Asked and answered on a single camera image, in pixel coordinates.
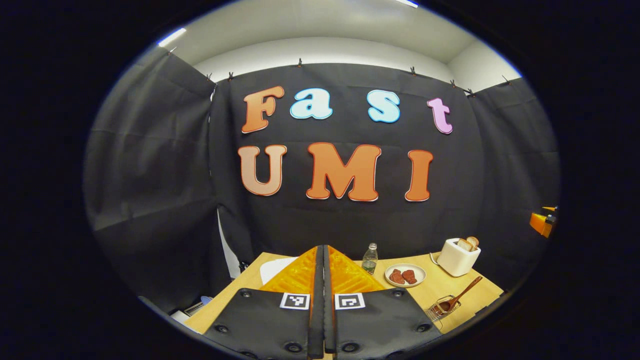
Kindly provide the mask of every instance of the white wall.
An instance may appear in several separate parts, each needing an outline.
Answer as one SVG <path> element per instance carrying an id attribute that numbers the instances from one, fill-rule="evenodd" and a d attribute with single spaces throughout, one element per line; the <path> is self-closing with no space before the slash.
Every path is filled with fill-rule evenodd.
<path id="1" fill-rule="evenodd" d="M 291 38 L 241 47 L 214 56 L 194 67 L 211 80 L 220 81 L 251 71 L 305 63 L 355 63 L 377 65 L 411 71 L 449 82 L 453 74 L 449 68 L 427 56 L 379 42 L 352 38 Z"/>
<path id="2" fill-rule="evenodd" d="M 451 79 L 462 88 L 480 91 L 484 88 L 519 78 L 520 74 L 499 54 L 477 41 L 462 51 L 448 65 L 427 56 L 387 44 L 351 38 L 292 38 L 263 42 L 242 47 L 203 61 L 194 68 L 203 74 L 211 74 L 211 80 L 220 81 L 247 72 L 272 67 L 296 65 L 298 58 L 305 63 L 356 63 L 376 65 L 410 71 L 445 82 Z M 229 249 L 220 228 L 222 245 L 229 274 L 240 275 L 238 260 Z"/>
<path id="3" fill-rule="evenodd" d="M 500 54 L 478 40 L 457 55 L 448 64 L 456 85 L 474 92 L 503 83 L 522 75 Z"/>

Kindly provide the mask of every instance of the wooden spoon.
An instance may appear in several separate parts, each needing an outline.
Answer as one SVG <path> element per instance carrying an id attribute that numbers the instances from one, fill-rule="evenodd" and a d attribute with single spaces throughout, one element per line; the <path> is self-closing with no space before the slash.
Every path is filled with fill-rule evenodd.
<path id="1" fill-rule="evenodd" d="M 480 280 L 482 280 L 482 277 L 476 277 L 475 280 L 473 280 L 471 282 L 471 284 L 469 284 L 469 286 L 467 286 L 466 289 L 464 289 L 464 291 L 462 291 L 460 293 L 460 295 L 454 297 L 451 300 L 448 301 L 443 301 L 439 304 L 437 304 L 436 306 L 432 307 L 431 310 L 436 314 L 436 315 L 442 315 L 442 312 L 447 312 L 449 311 L 452 307 L 454 307 L 456 305 L 456 303 L 458 302 L 458 299 L 460 299 L 462 297 L 462 295 L 464 295 L 467 291 L 469 291 L 469 289 L 473 288 Z"/>

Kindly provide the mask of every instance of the black curtain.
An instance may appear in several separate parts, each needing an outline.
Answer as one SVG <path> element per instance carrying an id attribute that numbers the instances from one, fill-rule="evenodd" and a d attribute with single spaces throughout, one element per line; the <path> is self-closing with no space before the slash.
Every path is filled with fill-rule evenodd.
<path id="1" fill-rule="evenodd" d="M 529 219 L 532 212 L 554 207 L 560 199 L 556 137 L 525 79 L 492 86 L 468 99 L 484 149 L 484 197 L 477 227 L 483 252 L 474 268 L 508 289 L 532 270 L 549 242 Z"/>
<path id="2" fill-rule="evenodd" d="M 276 100 L 266 128 L 244 134 L 244 97 L 274 86 Z M 324 120 L 294 119 L 294 95 L 307 88 L 330 93 L 333 113 Z M 394 92 L 400 118 L 386 124 L 367 115 L 371 90 Z M 450 109 L 445 135 L 433 124 L 426 102 L 436 97 Z M 481 253 L 476 269 L 504 289 L 511 288 L 539 258 L 547 239 L 529 225 L 532 212 L 559 201 L 559 158 L 550 122 L 523 79 L 473 96 L 443 81 L 409 72 L 352 64 L 278 67 L 221 81 L 212 102 L 211 168 L 220 191 L 221 226 L 240 260 L 262 251 L 297 256 L 327 243 L 357 259 L 376 242 L 380 256 L 396 258 L 436 252 L 444 240 L 476 236 Z M 330 142 L 347 163 L 363 143 L 382 150 L 376 166 L 374 202 L 305 196 L 313 157 L 307 147 Z M 249 193 L 240 178 L 238 148 L 260 149 L 259 181 L 269 179 L 268 145 L 287 147 L 282 187 L 263 197 Z M 407 152 L 426 150 L 429 168 L 425 202 L 408 202 L 411 161 Z"/>
<path id="3" fill-rule="evenodd" d="M 243 134 L 244 97 L 274 86 L 282 86 L 285 94 L 276 100 L 275 112 L 266 117 L 268 126 Z M 308 88 L 330 93 L 331 116 L 324 120 L 292 117 L 289 109 L 296 102 L 295 94 Z M 369 118 L 367 94 L 372 90 L 398 95 L 401 114 L 396 122 Z M 434 126 L 433 111 L 427 106 L 434 98 L 450 108 L 447 119 L 454 128 L 448 135 Z M 357 259 L 371 242 L 378 244 L 381 257 L 396 258 L 439 251 L 445 239 L 475 233 L 483 196 L 481 135 L 465 93 L 443 81 L 342 63 L 243 74 L 218 83 L 210 141 L 213 179 L 226 214 L 223 218 L 221 212 L 221 226 L 240 260 L 262 251 L 298 256 L 318 244 L 332 245 Z M 344 164 L 358 145 L 378 146 L 382 151 L 376 165 L 379 199 L 358 202 L 333 194 L 326 200 L 308 199 L 305 193 L 311 185 L 314 159 L 307 147 L 314 142 L 334 144 Z M 257 179 L 266 182 L 269 162 L 264 149 L 273 144 L 287 147 L 282 187 L 268 197 L 249 193 L 240 178 L 237 150 L 249 145 L 260 149 Z M 429 151 L 434 157 L 428 179 L 431 195 L 424 202 L 404 198 L 412 176 L 410 150 Z"/>
<path id="4" fill-rule="evenodd" d="M 87 145 L 95 237 L 132 290 L 167 312 L 229 282 L 207 164 L 214 86 L 156 47 L 106 97 Z"/>

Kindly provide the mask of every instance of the curtain fold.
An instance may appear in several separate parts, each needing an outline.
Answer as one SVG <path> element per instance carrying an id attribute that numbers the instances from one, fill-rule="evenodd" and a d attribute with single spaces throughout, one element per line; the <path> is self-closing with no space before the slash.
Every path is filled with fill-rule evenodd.
<path id="1" fill-rule="evenodd" d="M 86 148 L 83 191 L 95 237 L 132 290 L 163 311 L 217 293 L 228 279 L 207 163 L 213 90 L 156 47 L 106 97 Z"/>
<path id="2" fill-rule="evenodd" d="M 530 225 L 531 213 L 560 199 L 560 159 L 545 111 L 520 78 L 468 96 L 484 150 L 484 198 L 475 268 L 503 288 L 535 265 L 549 239 Z"/>

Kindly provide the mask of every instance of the orange gripper pad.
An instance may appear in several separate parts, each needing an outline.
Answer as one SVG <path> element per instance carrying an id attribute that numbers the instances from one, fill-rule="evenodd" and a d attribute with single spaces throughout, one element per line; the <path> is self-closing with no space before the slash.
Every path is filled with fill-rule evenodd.
<path id="1" fill-rule="evenodd" d="M 329 269 L 333 294 L 366 293 L 385 289 L 353 260 L 333 247 L 327 247 L 329 248 Z"/>
<path id="2" fill-rule="evenodd" d="M 275 275 L 260 290 L 314 296 L 317 247 L 306 251 Z"/>

